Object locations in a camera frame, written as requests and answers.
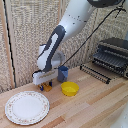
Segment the plate rim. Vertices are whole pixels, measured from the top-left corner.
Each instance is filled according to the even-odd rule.
[[[10,121],[12,121],[12,122],[15,123],[15,124],[31,125],[31,124],[35,124],[35,123],[37,123],[37,122],[40,122],[42,119],[44,119],[44,118],[47,116],[47,114],[48,114],[48,112],[49,112],[49,109],[50,109],[50,104],[49,104],[49,101],[48,101],[47,97],[43,95],[43,96],[46,98],[47,103],[48,103],[48,106],[49,106],[49,107],[48,107],[48,111],[44,114],[44,116],[43,116],[42,118],[40,118],[39,120],[35,121],[35,122],[31,122],[31,123],[18,123],[18,122],[16,122],[16,121],[12,120],[12,119],[8,116],[8,114],[7,114],[7,105],[8,105],[8,103],[9,103],[9,101],[10,101],[11,99],[13,99],[16,95],[18,95],[18,94],[20,94],[20,93],[25,93],[25,92],[33,92],[33,93],[36,93],[36,94],[43,95],[42,93],[39,93],[39,92],[36,92],[36,91],[23,91],[23,92],[19,92],[19,93],[13,95],[11,98],[9,98],[9,100],[7,101],[7,103],[6,103],[6,105],[5,105],[5,115],[6,115],[6,117],[7,117]]]

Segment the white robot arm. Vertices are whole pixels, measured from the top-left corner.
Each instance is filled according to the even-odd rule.
[[[47,44],[39,47],[37,66],[40,71],[33,74],[33,81],[35,81],[38,74],[48,73],[65,62],[65,56],[57,48],[61,43],[75,36],[84,28],[96,8],[118,7],[122,3],[128,11],[128,0],[70,0],[62,20],[52,32]],[[41,83],[41,81],[37,81],[39,80],[36,80],[34,84]]]

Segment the blue object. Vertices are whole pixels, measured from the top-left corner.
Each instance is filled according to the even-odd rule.
[[[49,82],[49,85],[52,87],[52,81]]]
[[[41,87],[40,87],[40,90],[41,90],[41,91],[43,91],[43,90],[44,90],[44,87],[43,87],[43,86],[41,86]]]
[[[58,81],[60,82],[65,82],[67,81],[67,77],[68,77],[68,68],[65,66],[61,66],[58,68]]]

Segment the black object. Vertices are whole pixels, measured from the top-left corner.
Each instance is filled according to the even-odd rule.
[[[104,8],[108,6],[118,5],[122,0],[87,0],[96,8]]]
[[[93,55],[93,63],[125,76],[128,67],[128,41],[114,37],[100,41],[97,53]]]
[[[49,85],[52,87],[52,81],[49,82]]]
[[[126,76],[128,77],[128,72],[126,73]]]

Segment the electrical cable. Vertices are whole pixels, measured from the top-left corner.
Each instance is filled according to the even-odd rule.
[[[64,66],[73,56],[75,56],[76,55],[76,53],[83,47],[83,45],[85,45],[86,44],[86,42],[91,38],[91,36],[96,32],[96,30],[104,23],[104,21],[113,13],[113,12],[115,12],[115,11],[124,11],[124,12],[126,12],[126,10],[125,9],[123,9],[123,6],[120,6],[120,7],[117,7],[116,9],[113,9],[103,20],[102,20],[102,22],[100,22],[100,24],[97,26],[97,28],[91,33],[91,35],[86,39],[86,41],[76,50],[76,52],[69,58],[69,59],[67,59],[66,60],[66,62],[63,64],[63,65],[61,65],[61,66]]]

